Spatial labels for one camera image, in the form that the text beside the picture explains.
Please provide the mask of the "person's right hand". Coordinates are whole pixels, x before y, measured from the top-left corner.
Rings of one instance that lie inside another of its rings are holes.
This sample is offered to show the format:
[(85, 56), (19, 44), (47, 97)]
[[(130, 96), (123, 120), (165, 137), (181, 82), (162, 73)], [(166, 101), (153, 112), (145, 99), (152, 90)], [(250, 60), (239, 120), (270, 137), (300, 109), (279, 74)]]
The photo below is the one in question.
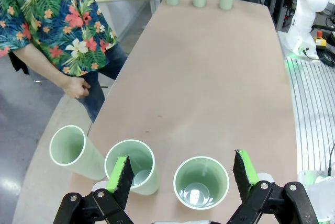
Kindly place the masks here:
[(80, 99), (89, 95), (91, 86), (81, 77), (67, 77), (61, 88), (70, 98)]

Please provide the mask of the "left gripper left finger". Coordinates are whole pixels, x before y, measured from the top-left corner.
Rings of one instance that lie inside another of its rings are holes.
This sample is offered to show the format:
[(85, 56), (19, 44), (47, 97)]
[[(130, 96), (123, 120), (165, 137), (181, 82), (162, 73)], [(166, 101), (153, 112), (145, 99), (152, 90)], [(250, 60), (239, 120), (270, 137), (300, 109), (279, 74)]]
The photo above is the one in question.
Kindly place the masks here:
[(133, 223), (125, 208), (132, 186), (134, 173), (128, 156), (118, 157), (109, 181), (86, 196), (79, 193), (66, 194), (54, 223)]

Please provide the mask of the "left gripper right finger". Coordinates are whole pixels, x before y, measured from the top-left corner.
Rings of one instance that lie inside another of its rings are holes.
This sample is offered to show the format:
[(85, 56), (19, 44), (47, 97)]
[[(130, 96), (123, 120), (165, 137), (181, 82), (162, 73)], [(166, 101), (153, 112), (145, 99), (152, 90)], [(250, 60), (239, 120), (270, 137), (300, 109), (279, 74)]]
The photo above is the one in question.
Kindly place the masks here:
[(318, 223), (304, 186), (288, 182), (280, 187), (259, 179), (246, 150), (235, 150), (233, 174), (242, 204), (228, 223), (258, 223), (263, 214), (278, 223)]

